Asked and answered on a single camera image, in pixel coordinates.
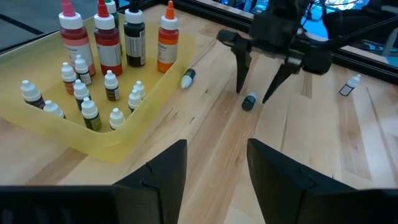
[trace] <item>white dropper bottle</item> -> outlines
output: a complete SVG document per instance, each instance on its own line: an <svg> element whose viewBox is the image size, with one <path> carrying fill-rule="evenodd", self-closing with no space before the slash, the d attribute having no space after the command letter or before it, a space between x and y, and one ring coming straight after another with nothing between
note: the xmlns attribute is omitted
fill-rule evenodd
<svg viewBox="0 0 398 224"><path fill-rule="evenodd" d="M348 80L348 82L341 88L339 93L343 96L348 96L355 89L355 87L359 85L360 79L361 79L360 74L350 78L350 80Z"/></svg>
<svg viewBox="0 0 398 224"><path fill-rule="evenodd" d="M136 89L133 89L129 95L129 108L133 112L141 103L141 95Z"/></svg>
<svg viewBox="0 0 398 224"><path fill-rule="evenodd" d="M120 111L119 108L113 108L109 116L109 124L111 125L111 129L116 130L120 128L125 120L126 119L123 116L123 112Z"/></svg>
<svg viewBox="0 0 398 224"><path fill-rule="evenodd" d="M29 105L35 106L37 108L43 109L45 106L43 96L40 93L40 90L36 88L36 86L31 83L29 80L22 81L21 85L22 97L25 102Z"/></svg>
<svg viewBox="0 0 398 224"><path fill-rule="evenodd" d="M83 82L86 85L91 84L92 80L90 73L88 71L86 60L81 55L76 55L75 70L81 82Z"/></svg>
<svg viewBox="0 0 398 224"><path fill-rule="evenodd" d="M134 89L138 91L138 93L141 95L141 99L144 99L146 93L145 93L145 87L142 84L141 81L137 81L136 84L134 85Z"/></svg>
<svg viewBox="0 0 398 224"><path fill-rule="evenodd" d="M51 100L45 101L45 106L43 108L44 111L53 113L61 118L66 118L61 108L59 108L58 104L52 102Z"/></svg>
<svg viewBox="0 0 398 224"><path fill-rule="evenodd" d="M94 101L88 97L84 98L81 103L81 114L85 120L86 127L93 131L98 131L102 127L100 114Z"/></svg>

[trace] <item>wooden table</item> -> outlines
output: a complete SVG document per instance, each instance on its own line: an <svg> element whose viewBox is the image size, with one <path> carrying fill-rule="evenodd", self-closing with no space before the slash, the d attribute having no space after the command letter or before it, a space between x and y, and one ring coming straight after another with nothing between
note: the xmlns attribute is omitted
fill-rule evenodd
<svg viewBox="0 0 398 224"><path fill-rule="evenodd" d="M165 6L145 11L159 23ZM176 12L181 30L195 34L195 83L178 90L137 145L108 164L0 120L0 184L112 184L178 139L188 140L187 181L180 223L264 223L246 162L246 141L257 138L289 157L350 186L397 187L398 90L363 76L348 97L338 90L355 73L332 66L324 76L300 72L265 104L241 109L244 96L263 96L280 62L253 54L240 95L236 61L215 40L223 26ZM34 144L25 142L35 139Z"/></svg>

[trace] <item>dropper bottle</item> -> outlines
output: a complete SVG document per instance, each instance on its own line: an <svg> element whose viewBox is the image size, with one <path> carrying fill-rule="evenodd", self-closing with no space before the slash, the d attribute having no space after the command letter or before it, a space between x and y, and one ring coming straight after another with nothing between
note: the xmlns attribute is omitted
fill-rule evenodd
<svg viewBox="0 0 398 224"><path fill-rule="evenodd" d="M90 92L87 89L87 86L82 83L80 80L76 80L73 89L75 90L74 95L77 102L77 107L81 111L81 103L83 102L84 98L91 99Z"/></svg>
<svg viewBox="0 0 398 224"><path fill-rule="evenodd" d="M120 36L112 15L106 9L105 1L98 0L98 13L94 15L95 41L97 43L101 71L105 75L111 70L115 75L122 74Z"/></svg>
<svg viewBox="0 0 398 224"><path fill-rule="evenodd" d="M69 53L70 63L74 67L76 55L81 55L88 64L90 75L95 74L93 53L86 27L81 15L75 12L70 0L62 0L62 12L58 15L61 23L60 33Z"/></svg>
<svg viewBox="0 0 398 224"><path fill-rule="evenodd" d="M124 11L127 63L133 67L141 67L146 61L144 15L138 10L138 3L138 0L130 0L129 8Z"/></svg>
<svg viewBox="0 0 398 224"><path fill-rule="evenodd" d="M43 109L45 106L43 96L40 93L40 90L36 88L36 86L28 80L22 81L21 85L22 97L27 104L35 106L37 108Z"/></svg>

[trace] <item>yellow plastic tray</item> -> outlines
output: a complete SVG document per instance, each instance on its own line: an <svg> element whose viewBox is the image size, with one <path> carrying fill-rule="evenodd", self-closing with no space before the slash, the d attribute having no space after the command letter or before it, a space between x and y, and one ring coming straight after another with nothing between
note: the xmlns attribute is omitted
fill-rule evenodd
<svg viewBox="0 0 398 224"><path fill-rule="evenodd" d="M163 74L157 71L157 31L159 26L146 24L146 65L132 68L123 55L123 73L118 77L121 98L108 101L104 89L98 53L93 35L93 19L85 21L90 36L91 49L96 66L93 83L88 86L91 97L97 104L103 127L99 132L85 128L83 118L73 95L65 91L61 78L62 62L68 62L68 55L59 32L0 56L0 116L6 120L43 134L61 144L72 147L103 161L117 162L125 158L140 140L145 129L159 114L162 105L178 88L184 71L193 56L195 39L180 33L178 56L174 65ZM124 48L123 25L120 26L121 42ZM64 111L67 119L59 118L24 102L20 85L28 79L41 90L45 100L53 100ZM145 85L147 95L133 114L127 107L128 94L137 80ZM125 124L111 131L109 114L114 107L121 109L126 117Z"/></svg>

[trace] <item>bottle cap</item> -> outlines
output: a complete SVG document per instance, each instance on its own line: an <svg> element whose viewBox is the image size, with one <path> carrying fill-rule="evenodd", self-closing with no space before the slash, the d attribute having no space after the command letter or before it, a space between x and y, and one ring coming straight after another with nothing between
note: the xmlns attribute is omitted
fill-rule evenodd
<svg viewBox="0 0 398 224"><path fill-rule="evenodd" d="M124 119L123 112L119 110L119 108L113 108L110 116L109 123L113 129L118 129L124 123L126 119Z"/></svg>
<svg viewBox="0 0 398 224"><path fill-rule="evenodd" d="M135 108L141 102L141 95L136 89L133 89L129 95L129 106Z"/></svg>
<svg viewBox="0 0 398 224"><path fill-rule="evenodd" d="M107 88L109 90L113 90L113 89L117 88L118 85L119 85L119 83L118 83L118 79L116 78L116 75L111 70L106 71L105 88Z"/></svg>
<svg viewBox="0 0 398 224"><path fill-rule="evenodd" d="M77 73L87 73L88 66L86 60L81 55L76 55L75 69Z"/></svg>
<svg viewBox="0 0 398 224"><path fill-rule="evenodd" d="M145 87L142 84L141 81L137 81L136 84L134 85L134 89L138 91L138 93L141 95L141 98L145 96Z"/></svg>
<svg viewBox="0 0 398 224"><path fill-rule="evenodd" d="M174 16L173 1L169 1L169 3L167 4L166 13L164 16L162 16L162 20L160 21L160 26L161 28L167 30L178 29L178 19Z"/></svg>
<svg viewBox="0 0 398 224"><path fill-rule="evenodd" d="M61 108L59 108L58 104L52 102L51 100L45 101L45 106L43 110L63 118L63 111L61 110Z"/></svg>
<svg viewBox="0 0 398 224"><path fill-rule="evenodd" d="M98 0L98 13L94 15L95 27L110 30L116 27L114 18L108 13L104 0Z"/></svg>
<svg viewBox="0 0 398 224"><path fill-rule="evenodd" d="M36 101L42 97L40 91L29 80L22 81L21 91L24 99L29 102Z"/></svg>
<svg viewBox="0 0 398 224"><path fill-rule="evenodd" d="M80 79L77 79L75 81L73 89L75 90L74 92L75 97L79 100L84 99L84 97L88 97L90 95L90 92L88 91L86 84L82 83Z"/></svg>
<svg viewBox="0 0 398 224"><path fill-rule="evenodd" d="M76 80L76 73L73 71L72 66L68 64L68 62L62 63L62 79L65 82L74 82Z"/></svg>
<svg viewBox="0 0 398 224"><path fill-rule="evenodd" d="M116 12L116 3L113 0L105 0L105 5L108 10L108 13L115 13Z"/></svg>
<svg viewBox="0 0 398 224"><path fill-rule="evenodd" d="M98 115L98 108L94 101L85 97L81 103L81 113L87 119L95 118Z"/></svg>
<svg viewBox="0 0 398 224"><path fill-rule="evenodd" d="M144 15L138 9L138 0L130 0L129 8L124 11L124 21L131 24L140 24L144 22Z"/></svg>
<svg viewBox="0 0 398 224"><path fill-rule="evenodd" d="M70 0L62 0L62 12L58 15L64 29L80 29L83 27L81 15L75 12Z"/></svg>

